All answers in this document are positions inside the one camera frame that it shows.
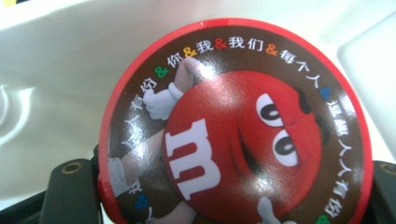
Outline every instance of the blue ampersand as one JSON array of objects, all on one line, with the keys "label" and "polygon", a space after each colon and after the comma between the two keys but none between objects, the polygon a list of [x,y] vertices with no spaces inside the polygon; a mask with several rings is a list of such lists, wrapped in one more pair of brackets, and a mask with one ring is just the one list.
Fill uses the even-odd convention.
[{"label": "blue ampersand", "polygon": [[139,193],[137,199],[134,201],[134,207],[137,209],[146,208],[149,206],[149,200],[146,194]]},{"label": "blue ampersand", "polygon": [[328,101],[332,95],[332,89],[330,87],[322,87],[319,89],[319,94],[323,100]]}]

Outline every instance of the green ampersand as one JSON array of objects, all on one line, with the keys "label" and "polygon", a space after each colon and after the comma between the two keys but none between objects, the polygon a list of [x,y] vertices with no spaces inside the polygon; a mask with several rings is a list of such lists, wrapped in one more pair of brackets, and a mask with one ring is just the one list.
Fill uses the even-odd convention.
[{"label": "green ampersand", "polygon": [[318,220],[315,222],[315,224],[330,224],[329,219],[325,215],[319,216]]},{"label": "green ampersand", "polygon": [[155,74],[157,74],[157,77],[163,78],[166,76],[166,74],[169,73],[169,69],[167,67],[162,68],[160,66],[157,66],[155,67],[154,72]]}]

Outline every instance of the white surface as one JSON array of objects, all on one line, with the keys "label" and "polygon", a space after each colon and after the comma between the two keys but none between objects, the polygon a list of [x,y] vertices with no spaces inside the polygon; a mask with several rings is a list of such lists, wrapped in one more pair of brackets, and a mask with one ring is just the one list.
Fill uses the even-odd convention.
[{"label": "white surface", "polygon": [[374,158],[394,162],[387,144],[396,155],[396,1],[53,2],[0,10],[0,138],[7,140],[0,141],[0,210],[44,190],[58,164],[92,156],[107,99],[143,49],[183,25],[220,17],[271,22],[319,48],[370,113]]}]

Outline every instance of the ampersand symbol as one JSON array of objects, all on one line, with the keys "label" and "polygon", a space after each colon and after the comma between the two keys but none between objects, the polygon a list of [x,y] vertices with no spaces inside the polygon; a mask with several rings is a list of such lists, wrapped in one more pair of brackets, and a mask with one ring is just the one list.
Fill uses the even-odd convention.
[{"label": "ampersand symbol", "polygon": [[134,201],[134,207],[137,209],[142,209],[149,206],[149,200],[144,193],[139,193],[137,195],[137,200]]},{"label": "ampersand symbol", "polygon": [[190,47],[184,48],[183,52],[184,52],[184,56],[186,56],[186,58],[195,56],[197,54],[197,51],[195,49],[191,50]]},{"label": "ampersand symbol", "polygon": [[157,74],[157,77],[163,78],[166,76],[166,74],[168,74],[169,69],[167,67],[162,68],[160,66],[157,66],[155,67],[154,72],[155,74]]},{"label": "ampersand symbol", "polygon": [[267,52],[267,54],[276,56],[277,55],[277,50],[276,50],[275,44],[269,44],[267,46],[267,49],[265,50],[265,52]]},{"label": "ampersand symbol", "polygon": [[215,48],[216,49],[226,49],[227,43],[224,43],[224,41],[221,38],[216,38],[215,39]]},{"label": "ampersand symbol", "polygon": [[330,95],[332,95],[332,89],[330,89],[330,87],[320,88],[319,94],[323,98],[323,100],[327,101],[329,100]]},{"label": "ampersand symbol", "polygon": [[329,219],[325,215],[321,215],[318,220],[315,222],[315,224],[330,224]]}]

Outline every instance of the eyebrow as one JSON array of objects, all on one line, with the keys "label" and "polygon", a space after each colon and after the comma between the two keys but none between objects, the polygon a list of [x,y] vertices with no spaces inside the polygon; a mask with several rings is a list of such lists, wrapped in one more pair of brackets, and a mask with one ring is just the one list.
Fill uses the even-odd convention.
[{"label": "eyebrow", "polygon": [[301,110],[305,113],[305,114],[309,114],[312,112],[311,107],[308,105],[308,102],[306,101],[305,98],[305,94],[303,91],[301,91],[300,89],[293,87],[299,95],[299,104],[300,104],[300,108]]}]

